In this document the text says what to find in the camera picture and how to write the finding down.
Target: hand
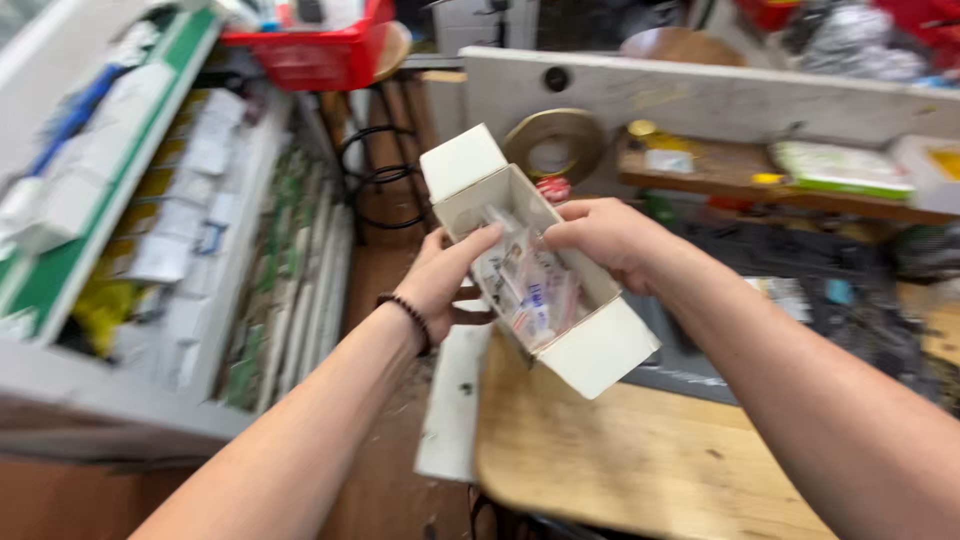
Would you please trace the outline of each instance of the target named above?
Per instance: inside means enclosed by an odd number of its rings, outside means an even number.
[[[551,226],[543,241],[552,250],[577,248],[635,294],[650,294],[642,262],[676,236],[618,199],[570,201],[557,207],[566,221]]]
[[[503,224],[495,223],[444,249],[444,230],[427,235],[420,254],[394,293],[407,301],[426,320],[430,342],[444,340],[453,325],[485,325],[495,318],[493,311],[466,311],[452,306],[454,300],[479,298],[480,290],[461,283],[470,264],[493,247],[503,235]]]

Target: wooden floor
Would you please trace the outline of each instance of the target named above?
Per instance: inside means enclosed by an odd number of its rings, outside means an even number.
[[[393,88],[395,110],[402,110]],[[414,85],[418,111],[426,111]],[[382,118],[374,107],[373,119]],[[419,125],[431,125],[419,115]],[[406,125],[401,116],[398,121]],[[423,133],[428,148],[434,140]],[[416,148],[410,141],[411,156]],[[388,137],[372,141],[374,164],[399,162]],[[384,221],[412,217],[405,181],[372,190],[364,198],[370,216]],[[345,331],[373,308],[376,295],[393,289],[413,262],[423,227],[403,231],[365,228],[367,246],[353,254]],[[326,521],[323,540],[421,540],[432,525],[440,540],[468,537],[468,494],[464,484],[420,477],[413,472],[432,366],[416,365],[389,400]],[[192,470],[116,475],[107,467],[0,460],[0,538],[4,540],[113,540],[126,538],[192,473]]]
[[[432,123],[417,86],[412,97],[422,132]],[[396,92],[391,100],[395,110]],[[373,107],[374,123],[381,116]],[[406,126],[408,120],[398,119]],[[422,133],[421,142],[435,145],[432,133]],[[399,163],[396,146],[388,136],[372,138],[373,165]],[[406,145],[408,157],[418,154],[413,141]],[[426,190],[420,185],[420,192]],[[381,221],[401,222],[416,215],[406,180],[373,189],[361,200],[362,211]],[[368,245],[353,252],[353,273],[345,331],[349,331],[373,310],[376,295],[393,290],[413,263],[423,240],[421,225],[400,231],[365,227]],[[357,454],[340,499],[326,521],[323,540],[421,540],[424,527],[432,524],[439,540],[469,537],[467,486],[462,483],[427,479],[413,472],[420,442],[420,428],[430,391],[433,366],[417,364],[407,374],[373,426],[366,444]]]

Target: box flap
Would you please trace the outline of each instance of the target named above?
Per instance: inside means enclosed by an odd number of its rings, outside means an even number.
[[[660,348],[660,341],[617,298],[540,352],[538,360],[592,400]]]
[[[420,156],[420,170],[433,204],[506,165],[507,160],[485,124]]]

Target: wooden stool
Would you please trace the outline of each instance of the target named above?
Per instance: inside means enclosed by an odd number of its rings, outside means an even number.
[[[387,123],[380,126],[368,126],[358,130],[357,133],[351,135],[347,140],[345,140],[340,147],[340,167],[343,169],[344,175],[352,176],[358,181],[358,184],[354,189],[347,190],[347,200],[348,204],[353,209],[354,216],[356,217],[356,219],[353,221],[356,227],[357,238],[359,238],[361,244],[366,243],[365,236],[363,235],[362,231],[363,223],[379,229],[387,230],[405,229],[418,223],[423,223],[424,230],[428,233],[430,232],[430,224],[427,223],[426,219],[428,208],[420,197],[420,190],[417,188],[417,182],[413,176],[414,173],[421,174],[421,172],[417,168],[416,163],[410,160],[410,158],[407,156],[407,151],[403,146],[403,142],[400,140],[401,135],[411,136],[417,142],[417,149],[422,153],[423,148],[420,143],[420,137],[417,129],[415,110],[405,84],[407,82],[407,77],[406,74],[400,70],[400,65],[407,58],[407,55],[410,54],[412,43],[413,39],[411,38],[410,31],[407,30],[407,27],[403,26],[403,24],[397,21],[391,21],[387,23],[386,36],[384,37],[383,41],[383,50],[380,53],[376,71],[373,75],[373,83],[367,86],[367,88],[373,91],[373,94],[380,98],[380,103],[383,105],[383,110],[387,117]],[[396,81],[400,88],[400,96],[403,100],[403,107],[406,108],[407,116],[410,118],[411,129],[409,130],[400,128],[396,124],[394,110],[390,105],[390,100],[387,99],[383,82],[391,78]],[[347,110],[355,121],[356,115],[353,114],[353,111],[350,107],[348,96],[344,94],[344,97],[344,101],[347,104]],[[381,132],[390,132],[393,134],[394,143],[396,144],[396,149],[403,161],[402,163],[386,165],[377,168],[373,167],[370,145],[368,144],[366,137]],[[350,170],[344,160],[344,156],[347,154],[349,145],[357,141],[360,141],[360,143],[364,145],[364,154],[366,156],[367,167],[370,171],[366,174],[361,173],[360,171]],[[414,205],[417,208],[417,215],[415,217],[400,223],[385,223],[364,215],[360,211],[358,201],[360,192],[363,191],[364,188],[372,185],[374,186],[376,192],[380,193],[382,191],[382,185],[396,182],[404,178],[407,179],[407,183],[410,186],[410,196],[413,198]]]
[[[654,28],[628,37],[620,45],[627,58],[745,66],[743,55],[726,41],[689,28]]]

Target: gold tape roll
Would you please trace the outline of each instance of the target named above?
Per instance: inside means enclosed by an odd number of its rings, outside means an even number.
[[[571,184],[577,184],[600,163],[606,149],[605,139],[600,123],[588,110],[545,110],[527,116],[510,130],[503,139],[503,154],[534,182],[544,176],[559,174]],[[565,142],[566,163],[560,170],[538,170],[530,153],[551,140]]]

